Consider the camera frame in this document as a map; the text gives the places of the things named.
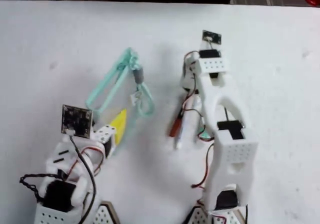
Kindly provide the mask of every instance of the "mint green plastic part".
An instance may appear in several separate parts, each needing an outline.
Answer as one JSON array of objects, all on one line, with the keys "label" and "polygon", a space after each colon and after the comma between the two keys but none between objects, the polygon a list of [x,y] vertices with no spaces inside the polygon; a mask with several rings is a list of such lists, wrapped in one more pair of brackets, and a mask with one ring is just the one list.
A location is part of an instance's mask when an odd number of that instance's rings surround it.
[{"label": "mint green plastic part", "polygon": [[[100,115],[103,113],[103,111],[108,107],[110,102],[112,101],[113,97],[115,96],[116,92],[121,87],[122,82],[125,80],[126,76],[128,75],[129,71],[137,70],[142,68],[138,64],[138,55],[135,51],[133,51],[131,48],[128,48],[124,51],[124,53],[120,56],[118,61],[114,64],[112,69],[105,75],[104,79],[100,81],[100,83],[97,85],[97,87],[90,93],[89,97],[85,101],[85,105],[88,109],[93,110],[93,119],[95,121],[99,120]],[[113,77],[117,75],[117,80],[115,82],[115,85],[110,90],[108,96],[106,97],[105,101],[99,108],[94,108],[93,103],[95,99],[101,94],[101,92],[104,91],[105,87],[112,81]],[[153,114],[154,112],[154,101],[152,98],[152,95],[146,86],[146,84],[143,82],[141,84],[137,85],[137,89],[142,92],[143,98],[147,99],[147,105],[148,110],[143,110],[143,101],[140,99],[137,103],[137,111],[140,116],[147,117]]]}]

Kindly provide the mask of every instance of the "white surface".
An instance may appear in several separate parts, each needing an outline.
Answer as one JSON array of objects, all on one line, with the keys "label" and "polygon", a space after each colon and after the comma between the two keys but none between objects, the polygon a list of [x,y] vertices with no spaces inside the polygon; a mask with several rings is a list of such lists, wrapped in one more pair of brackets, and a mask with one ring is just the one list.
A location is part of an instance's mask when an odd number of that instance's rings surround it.
[{"label": "white surface", "polygon": [[122,223],[181,223],[201,196],[190,185],[203,177],[207,149],[190,131],[174,151],[166,133],[183,56],[199,47],[203,29],[222,34],[260,139],[250,222],[320,218],[319,9],[0,2],[0,16],[2,223],[33,222],[35,197],[19,177],[45,170],[61,138],[62,104],[84,106],[128,46],[139,53],[157,110],[138,121],[97,185]]}]

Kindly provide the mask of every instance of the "red wire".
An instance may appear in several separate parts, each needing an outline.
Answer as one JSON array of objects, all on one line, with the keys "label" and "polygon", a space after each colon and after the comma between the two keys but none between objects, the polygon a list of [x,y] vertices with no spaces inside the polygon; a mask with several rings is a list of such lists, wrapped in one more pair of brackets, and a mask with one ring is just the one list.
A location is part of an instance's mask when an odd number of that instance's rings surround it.
[{"label": "red wire", "polygon": [[[84,153],[84,151],[85,150],[87,150],[87,149],[90,149],[90,150],[96,150],[96,151],[98,151],[98,152],[100,152],[101,153],[101,155],[102,155],[102,158],[101,158],[101,162],[100,162],[100,164],[98,165],[98,167],[95,169],[95,171],[94,172],[96,172],[100,167],[101,167],[101,165],[102,165],[102,163],[103,163],[103,157],[104,157],[104,153],[101,151],[101,149],[99,149],[98,147],[94,147],[94,146],[87,146],[86,148],[84,148],[82,151],[81,151],[81,154],[83,154]],[[72,170],[74,169],[74,167],[75,167],[75,165],[77,164],[77,162],[78,162],[78,159],[73,163],[73,165],[71,166],[71,168],[70,168],[70,170],[69,170],[69,172],[68,172],[68,176],[71,174],[71,172],[72,172]]]},{"label": "red wire", "polygon": [[185,56],[184,56],[184,58],[183,58],[183,59],[184,59],[183,62],[185,62],[186,57],[187,57],[189,54],[192,54],[192,53],[199,53],[199,51],[197,51],[197,50],[192,50],[192,51],[186,53]]},{"label": "red wire", "polygon": [[206,164],[205,164],[205,175],[204,175],[204,178],[202,179],[202,181],[200,182],[200,183],[198,183],[198,184],[193,184],[193,185],[191,185],[191,188],[197,188],[197,187],[199,187],[199,186],[201,186],[205,181],[206,181],[206,177],[207,177],[207,175],[208,175],[208,170],[209,170],[209,165],[208,165],[208,156],[209,156],[209,150],[210,150],[210,148],[211,147],[213,147],[213,144],[211,144],[210,146],[209,146],[209,148],[208,148],[208,151],[206,152]]},{"label": "red wire", "polygon": [[223,219],[223,224],[227,224],[226,222],[227,222],[227,218],[225,218],[224,216],[221,216],[221,215],[213,215],[214,217],[216,217],[216,218],[221,218],[221,219]]}]

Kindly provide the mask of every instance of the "black wire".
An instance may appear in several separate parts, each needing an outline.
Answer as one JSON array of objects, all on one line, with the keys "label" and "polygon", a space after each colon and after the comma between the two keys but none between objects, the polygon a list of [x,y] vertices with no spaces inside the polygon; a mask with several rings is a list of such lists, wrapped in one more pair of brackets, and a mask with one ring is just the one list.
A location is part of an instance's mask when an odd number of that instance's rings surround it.
[{"label": "black wire", "polygon": [[245,221],[244,221],[245,223],[244,224],[248,224],[248,205],[245,206],[245,209],[246,209],[245,210],[246,211],[245,212],[246,213],[246,217],[245,217]]},{"label": "black wire", "polygon": [[49,174],[49,173],[46,173],[46,174],[26,174],[26,175],[20,177],[19,183],[26,186],[28,189],[32,190],[34,192],[34,195],[35,195],[37,202],[40,202],[40,201],[43,201],[44,199],[39,195],[38,189],[36,188],[35,185],[27,183],[25,181],[25,179],[29,178],[29,177],[47,177],[47,176],[54,177],[54,178],[61,179],[61,180],[63,179],[62,176],[58,175],[58,174]]},{"label": "black wire", "polygon": [[227,112],[226,108],[224,108],[224,109],[225,109],[224,111],[225,111],[226,120],[229,121],[228,112]]},{"label": "black wire", "polygon": [[78,147],[75,145],[75,142],[74,142],[74,139],[72,138],[72,136],[70,136],[70,141],[72,142],[72,144],[73,144],[73,146],[74,146],[74,148],[75,148],[75,150],[76,150],[76,153],[78,154],[79,159],[82,161],[82,163],[84,164],[86,170],[88,171],[89,176],[90,176],[90,179],[91,179],[91,181],[92,181],[92,185],[93,185],[93,187],[94,187],[94,188],[93,188],[94,191],[93,191],[93,194],[92,194],[92,199],[91,199],[90,205],[89,205],[89,207],[88,207],[88,209],[86,210],[85,214],[83,215],[83,217],[81,218],[81,220],[80,220],[79,223],[78,223],[78,224],[82,224],[82,223],[84,223],[84,221],[86,220],[87,216],[89,215],[89,212],[90,212],[91,209],[92,209],[92,205],[93,205],[94,200],[95,200],[95,198],[96,198],[95,196],[96,196],[96,189],[97,189],[97,188],[96,188],[96,186],[95,186],[95,185],[96,185],[96,184],[95,184],[96,182],[95,182],[94,175],[92,174],[90,168],[88,167],[88,164],[86,163],[85,159],[84,159],[83,156],[81,155]]}]

